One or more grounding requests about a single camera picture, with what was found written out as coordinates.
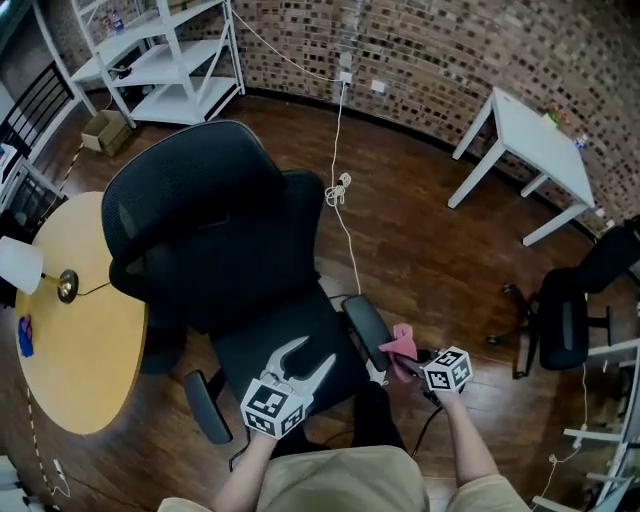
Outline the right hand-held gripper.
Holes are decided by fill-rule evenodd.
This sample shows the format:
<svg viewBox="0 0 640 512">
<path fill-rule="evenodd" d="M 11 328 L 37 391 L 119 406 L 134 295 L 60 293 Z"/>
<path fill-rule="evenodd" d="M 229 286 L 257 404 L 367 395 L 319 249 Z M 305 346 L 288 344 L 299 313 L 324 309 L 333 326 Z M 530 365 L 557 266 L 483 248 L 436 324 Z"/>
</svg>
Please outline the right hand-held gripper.
<svg viewBox="0 0 640 512">
<path fill-rule="evenodd" d="M 473 377 L 469 354 L 459 348 L 419 349 L 416 357 L 399 356 L 399 366 L 420 381 L 425 398 L 440 405 L 438 393 L 461 392 Z"/>
</svg>

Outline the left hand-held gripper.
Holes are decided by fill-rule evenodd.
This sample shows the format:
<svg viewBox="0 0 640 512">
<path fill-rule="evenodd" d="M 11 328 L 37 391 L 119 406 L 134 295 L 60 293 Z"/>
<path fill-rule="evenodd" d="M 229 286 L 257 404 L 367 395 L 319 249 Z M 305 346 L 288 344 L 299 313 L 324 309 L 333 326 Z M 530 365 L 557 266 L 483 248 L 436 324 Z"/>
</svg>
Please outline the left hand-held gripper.
<svg viewBox="0 0 640 512">
<path fill-rule="evenodd" d="M 285 379 L 284 360 L 308 340 L 299 337 L 276 349 L 260 378 L 251 381 L 240 405 L 249 429 L 280 440 L 306 418 L 315 392 L 336 362 L 336 354 L 331 354 L 294 387 L 294 379 Z"/>
</svg>

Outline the pink cloth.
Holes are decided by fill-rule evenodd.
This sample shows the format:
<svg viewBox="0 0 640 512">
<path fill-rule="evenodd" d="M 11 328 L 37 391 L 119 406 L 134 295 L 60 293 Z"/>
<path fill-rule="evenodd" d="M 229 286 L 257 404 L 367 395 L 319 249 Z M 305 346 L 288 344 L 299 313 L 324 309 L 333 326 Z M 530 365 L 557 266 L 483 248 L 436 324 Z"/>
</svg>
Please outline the pink cloth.
<svg viewBox="0 0 640 512">
<path fill-rule="evenodd" d="M 381 344 L 379 350 L 385 353 L 390 361 L 397 378 L 403 383 L 409 383 L 412 373 L 401 365 L 400 356 L 416 361 L 418 354 L 413 340 L 413 329 L 409 324 L 400 323 L 393 326 L 392 340 Z"/>
</svg>

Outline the person's right forearm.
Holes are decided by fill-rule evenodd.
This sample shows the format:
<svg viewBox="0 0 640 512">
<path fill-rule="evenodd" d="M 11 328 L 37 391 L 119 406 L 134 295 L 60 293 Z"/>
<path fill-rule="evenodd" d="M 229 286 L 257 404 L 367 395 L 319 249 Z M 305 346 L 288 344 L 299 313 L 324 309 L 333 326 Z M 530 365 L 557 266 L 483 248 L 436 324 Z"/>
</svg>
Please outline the person's right forearm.
<svg viewBox="0 0 640 512">
<path fill-rule="evenodd" d="M 455 391 L 436 391 L 435 395 L 448 418 L 458 486 L 498 475 L 496 462 L 475 427 L 460 394 Z"/>
</svg>

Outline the blue cloth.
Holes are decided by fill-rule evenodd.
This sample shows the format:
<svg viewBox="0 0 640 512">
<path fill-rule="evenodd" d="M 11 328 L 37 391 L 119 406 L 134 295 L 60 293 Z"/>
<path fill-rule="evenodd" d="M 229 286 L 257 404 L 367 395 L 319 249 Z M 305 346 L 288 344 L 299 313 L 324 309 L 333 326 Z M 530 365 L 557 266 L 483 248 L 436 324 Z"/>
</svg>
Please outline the blue cloth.
<svg viewBox="0 0 640 512">
<path fill-rule="evenodd" d="M 18 321 L 18 344 L 23 357 L 29 358 L 34 354 L 33 329 L 30 315 L 22 316 Z"/>
</svg>

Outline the person's black trousers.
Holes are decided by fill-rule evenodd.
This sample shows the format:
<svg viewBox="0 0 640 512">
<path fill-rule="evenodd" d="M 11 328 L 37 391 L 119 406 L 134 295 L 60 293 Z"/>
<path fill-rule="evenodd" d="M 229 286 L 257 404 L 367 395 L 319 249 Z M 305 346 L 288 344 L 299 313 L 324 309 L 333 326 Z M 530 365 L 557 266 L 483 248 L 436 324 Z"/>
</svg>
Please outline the person's black trousers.
<svg viewBox="0 0 640 512">
<path fill-rule="evenodd" d="M 393 446 L 406 450 L 396 427 L 390 398 L 377 382 L 366 382 L 356 393 L 353 408 L 354 433 L 350 448 Z M 309 441 L 302 425 L 277 442 L 271 455 L 279 457 L 328 450 L 328 447 Z"/>
</svg>

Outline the person's beige shirt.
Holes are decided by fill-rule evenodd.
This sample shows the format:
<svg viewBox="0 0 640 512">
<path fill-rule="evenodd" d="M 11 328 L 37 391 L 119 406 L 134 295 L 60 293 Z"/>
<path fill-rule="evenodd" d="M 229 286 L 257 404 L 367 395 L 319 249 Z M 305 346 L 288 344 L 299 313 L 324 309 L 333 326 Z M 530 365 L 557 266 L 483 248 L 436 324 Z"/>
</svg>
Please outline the person's beige shirt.
<svg viewBox="0 0 640 512">
<path fill-rule="evenodd" d="M 251 512 L 432 512 L 416 462 L 393 446 L 280 457 L 265 473 Z M 510 482 L 493 474 L 463 484 L 447 512 L 530 512 Z M 157 512 L 221 512 L 170 497 Z"/>
</svg>

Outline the round wooden table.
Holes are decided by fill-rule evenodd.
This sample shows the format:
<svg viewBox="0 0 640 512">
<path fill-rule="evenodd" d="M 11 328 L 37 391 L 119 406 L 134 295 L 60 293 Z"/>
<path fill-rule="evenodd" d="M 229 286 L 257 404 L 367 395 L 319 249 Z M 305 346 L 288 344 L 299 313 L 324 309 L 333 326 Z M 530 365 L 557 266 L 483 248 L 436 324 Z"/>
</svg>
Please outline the round wooden table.
<svg viewBox="0 0 640 512">
<path fill-rule="evenodd" d="M 147 326 L 146 305 L 110 283 L 102 198 L 86 192 L 64 202 L 32 242 L 44 254 L 46 274 L 77 273 L 74 301 L 61 302 L 47 281 L 32 295 L 16 297 L 16 316 L 30 315 L 33 325 L 34 354 L 19 359 L 26 382 L 47 416 L 79 435 L 106 428 L 125 405 Z"/>
</svg>

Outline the white square table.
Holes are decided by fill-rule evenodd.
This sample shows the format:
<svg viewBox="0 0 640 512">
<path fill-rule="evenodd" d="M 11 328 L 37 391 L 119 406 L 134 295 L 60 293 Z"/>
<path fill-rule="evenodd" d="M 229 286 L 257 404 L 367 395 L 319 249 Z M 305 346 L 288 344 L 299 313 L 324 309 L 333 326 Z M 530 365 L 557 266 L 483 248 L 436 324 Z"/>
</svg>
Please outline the white square table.
<svg viewBox="0 0 640 512">
<path fill-rule="evenodd" d="M 551 180 L 571 195 L 573 203 L 550 221 L 522 239 L 531 246 L 558 230 L 585 211 L 595 207 L 589 178 L 574 142 L 531 108 L 495 87 L 481 107 L 452 158 L 458 160 L 489 117 L 497 128 L 497 140 L 472 169 L 447 202 L 456 208 L 505 153 L 520 158 L 539 172 L 520 195 L 526 197 Z"/>
</svg>

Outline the white-shade brass table lamp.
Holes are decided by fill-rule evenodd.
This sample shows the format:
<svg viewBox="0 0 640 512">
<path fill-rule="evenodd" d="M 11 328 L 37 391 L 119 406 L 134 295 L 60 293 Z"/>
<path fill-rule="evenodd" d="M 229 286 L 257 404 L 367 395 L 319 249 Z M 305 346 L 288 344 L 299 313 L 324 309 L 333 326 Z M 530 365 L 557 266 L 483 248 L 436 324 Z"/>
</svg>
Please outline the white-shade brass table lamp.
<svg viewBox="0 0 640 512">
<path fill-rule="evenodd" d="M 0 238 L 0 277 L 26 295 L 32 295 L 41 281 L 47 281 L 65 304 L 73 302 L 79 291 L 74 270 L 65 269 L 59 277 L 46 274 L 42 250 L 8 236 Z"/>
</svg>

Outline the cardboard box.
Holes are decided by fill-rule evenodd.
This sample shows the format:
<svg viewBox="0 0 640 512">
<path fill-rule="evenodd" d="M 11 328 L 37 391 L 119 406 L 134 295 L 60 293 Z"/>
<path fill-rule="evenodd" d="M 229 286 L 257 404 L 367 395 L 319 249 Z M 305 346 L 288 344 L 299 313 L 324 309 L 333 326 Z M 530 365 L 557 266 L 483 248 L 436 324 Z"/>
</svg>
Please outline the cardboard box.
<svg viewBox="0 0 640 512">
<path fill-rule="evenodd" d="M 113 157 L 132 133 L 132 128 L 119 111 L 101 110 L 81 132 L 84 146 L 94 152 Z"/>
</svg>

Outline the white desk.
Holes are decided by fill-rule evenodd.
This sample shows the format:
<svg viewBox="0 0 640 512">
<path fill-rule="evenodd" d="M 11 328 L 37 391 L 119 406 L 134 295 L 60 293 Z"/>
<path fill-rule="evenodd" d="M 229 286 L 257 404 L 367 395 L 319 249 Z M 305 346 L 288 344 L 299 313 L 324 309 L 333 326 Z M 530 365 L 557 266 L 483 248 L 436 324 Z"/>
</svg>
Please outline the white desk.
<svg viewBox="0 0 640 512">
<path fill-rule="evenodd" d="M 22 225 L 36 223 L 67 198 L 18 149 L 0 144 L 0 215 L 9 212 Z"/>
</svg>

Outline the white metal shelf unit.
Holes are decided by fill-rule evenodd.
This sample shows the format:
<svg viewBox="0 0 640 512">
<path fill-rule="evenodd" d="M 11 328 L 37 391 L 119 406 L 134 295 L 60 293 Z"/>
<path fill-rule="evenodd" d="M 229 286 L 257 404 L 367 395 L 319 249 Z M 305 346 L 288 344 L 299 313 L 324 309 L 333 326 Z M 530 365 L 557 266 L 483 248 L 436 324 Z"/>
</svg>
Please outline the white metal shelf unit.
<svg viewBox="0 0 640 512">
<path fill-rule="evenodd" d="M 231 0 L 134 2 L 116 34 L 111 0 L 70 0 L 90 51 L 74 82 L 101 81 L 131 126 L 199 124 L 245 93 Z"/>
</svg>

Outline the black stair railing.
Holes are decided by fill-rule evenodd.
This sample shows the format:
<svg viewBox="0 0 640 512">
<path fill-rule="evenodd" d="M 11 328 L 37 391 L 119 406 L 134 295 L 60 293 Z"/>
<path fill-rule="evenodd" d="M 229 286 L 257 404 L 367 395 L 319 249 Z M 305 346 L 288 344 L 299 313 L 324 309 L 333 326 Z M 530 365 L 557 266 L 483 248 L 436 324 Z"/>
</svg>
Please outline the black stair railing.
<svg viewBox="0 0 640 512">
<path fill-rule="evenodd" d="M 24 157 L 35 156 L 36 144 L 45 141 L 45 131 L 75 99 L 55 62 L 39 73 L 6 114 L 0 115 L 0 143 Z"/>
</svg>

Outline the white frame table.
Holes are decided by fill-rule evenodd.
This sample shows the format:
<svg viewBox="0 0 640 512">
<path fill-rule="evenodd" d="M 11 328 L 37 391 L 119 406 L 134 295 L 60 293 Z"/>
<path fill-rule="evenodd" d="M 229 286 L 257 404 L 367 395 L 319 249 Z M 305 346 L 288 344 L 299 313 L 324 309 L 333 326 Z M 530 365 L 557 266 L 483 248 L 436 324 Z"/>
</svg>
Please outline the white frame table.
<svg viewBox="0 0 640 512">
<path fill-rule="evenodd" d="M 640 442 L 640 338 L 613 345 L 595 347 L 588 351 L 589 358 L 610 357 L 629 351 L 633 353 L 633 357 L 619 363 L 620 368 L 631 368 L 633 370 L 626 412 L 621 425 L 614 427 L 613 430 L 601 432 L 589 430 L 586 424 L 583 424 L 579 429 L 566 428 L 563 434 L 574 439 L 574 451 L 564 459 L 557 459 L 555 456 L 549 457 L 552 469 L 543 493 L 546 493 L 556 467 L 575 456 L 584 441 L 613 444 L 616 446 L 616 450 L 608 472 L 606 474 L 588 473 L 587 478 L 602 484 L 591 512 L 616 512 L 620 501 L 635 479 L 634 476 L 623 476 L 622 472 L 627 453 L 633 449 L 633 445 L 638 445 Z"/>
</svg>

